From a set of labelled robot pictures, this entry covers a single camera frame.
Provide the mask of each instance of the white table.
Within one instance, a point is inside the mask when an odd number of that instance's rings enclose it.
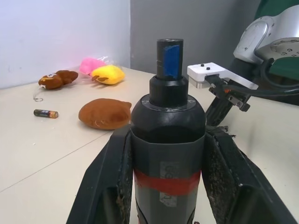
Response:
[[[58,91],[43,91],[30,84],[0,90],[0,223],[64,224],[85,170],[112,132],[86,127],[78,119],[80,108],[96,98],[114,98],[134,106],[149,92],[153,76],[125,69],[116,86],[82,83]],[[214,96],[189,85],[206,110]],[[299,221],[299,107],[251,98],[244,113],[234,107],[223,125],[236,134],[235,142],[260,167],[290,212]],[[58,119],[35,117],[34,109],[59,112]],[[195,221],[215,220],[203,182],[199,185]],[[135,200],[131,222],[138,223]]]

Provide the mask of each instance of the white wall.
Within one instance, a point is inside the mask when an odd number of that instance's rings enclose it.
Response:
[[[87,56],[130,66],[129,0],[0,0],[0,88]]]

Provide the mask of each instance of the battery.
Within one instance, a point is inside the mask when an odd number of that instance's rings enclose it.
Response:
[[[47,110],[39,110],[35,109],[33,114],[37,117],[44,117],[44,118],[58,118],[57,111],[47,111]]]

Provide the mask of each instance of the black cylindrical object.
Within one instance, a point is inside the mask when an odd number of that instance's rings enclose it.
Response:
[[[181,39],[157,41],[157,75],[149,82],[149,101],[159,107],[187,104],[188,80],[182,77],[183,45]]]
[[[182,55],[182,40],[158,40],[157,76],[132,111],[140,224],[191,224],[194,217],[206,117],[197,100],[188,96]]]

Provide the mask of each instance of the brown plush toy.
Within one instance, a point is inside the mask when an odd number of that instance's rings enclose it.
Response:
[[[78,78],[78,73],[75,71],[59,70],[51,75],[43,76],[38,84],[45,86],[47,90],[53,90],[72,83],[76,78]]]
[[[79,120],[93,128],[114,130],[129,123],[131,106],[116,99],[95,99],[81,108]]]

